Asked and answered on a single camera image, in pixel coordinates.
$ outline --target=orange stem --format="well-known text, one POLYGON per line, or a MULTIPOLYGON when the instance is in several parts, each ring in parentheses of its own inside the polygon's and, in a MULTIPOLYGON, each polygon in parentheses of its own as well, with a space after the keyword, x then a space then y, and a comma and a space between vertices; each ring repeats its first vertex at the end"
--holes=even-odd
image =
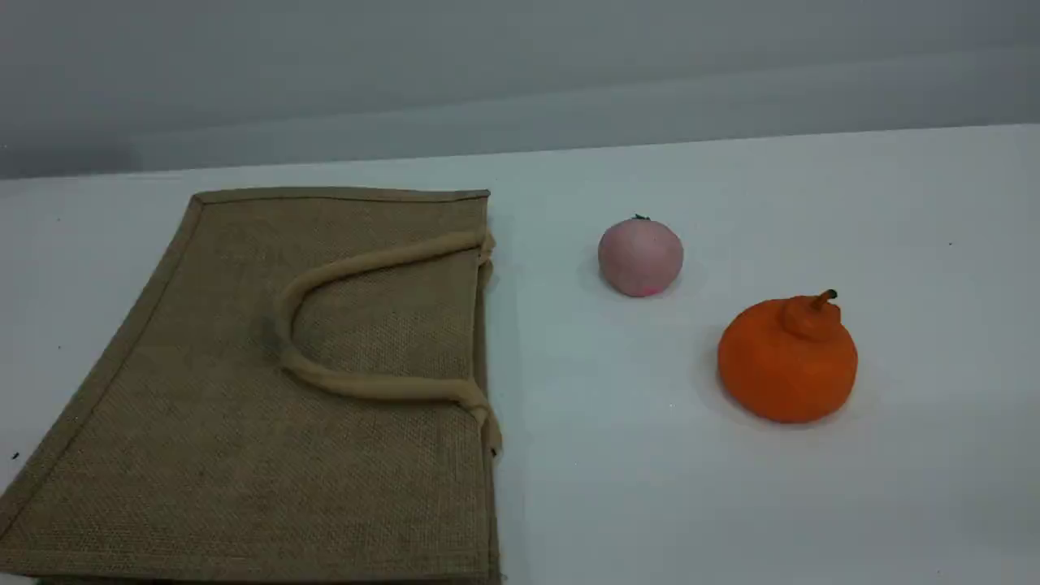
POLYGON ((824 307, 824 303, 830 301, 831 299, 837 299, 837 298, 838 298, 838 291, 833 288, 828 288, 827 290, 821 292, 818 297, 813 299, 812 303, 809 306, 818 311, 824 307))

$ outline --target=jute bag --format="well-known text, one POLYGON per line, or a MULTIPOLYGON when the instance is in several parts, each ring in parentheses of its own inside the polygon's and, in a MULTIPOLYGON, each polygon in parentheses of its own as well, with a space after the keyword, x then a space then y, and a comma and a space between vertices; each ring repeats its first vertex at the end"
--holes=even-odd
POLYGON ((0 499, 0 570, 497 582, 487 197, 192 198, 0 499))

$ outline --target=pink fruit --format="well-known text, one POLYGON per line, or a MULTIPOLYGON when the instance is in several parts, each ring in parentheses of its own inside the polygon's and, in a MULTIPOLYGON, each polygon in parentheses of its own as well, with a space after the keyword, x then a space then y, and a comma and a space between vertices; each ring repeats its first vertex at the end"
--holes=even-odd
POLYGON ((682 269, 682 243, 665 224, 635 215, 615 224, 599 240, 599 270, 629 297, 668 288, 682 269))

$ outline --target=white backdrop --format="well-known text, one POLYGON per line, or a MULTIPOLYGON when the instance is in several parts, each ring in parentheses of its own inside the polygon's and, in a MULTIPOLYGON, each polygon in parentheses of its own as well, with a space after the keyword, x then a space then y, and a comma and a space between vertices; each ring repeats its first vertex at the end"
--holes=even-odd
POLYGON ((5 0, 0 79, 0 176, 1033 122, 1040 3, 5 0))

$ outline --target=toy fruit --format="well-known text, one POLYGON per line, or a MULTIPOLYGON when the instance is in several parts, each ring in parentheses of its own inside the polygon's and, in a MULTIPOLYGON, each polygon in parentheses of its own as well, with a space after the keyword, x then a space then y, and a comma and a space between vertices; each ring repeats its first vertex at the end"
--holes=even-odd
POLYGON ((682 269, 682 243, 665 224, 635 215, 615 224, 599 240, 599 269, 629 297, 668 288, 682 269))
POLYGON ((764 301, 738 314, 719 341, 719 373, 751 412, 777 423, 809 423, 852 392, 858 357, 841 309, 817 297, 764 301))

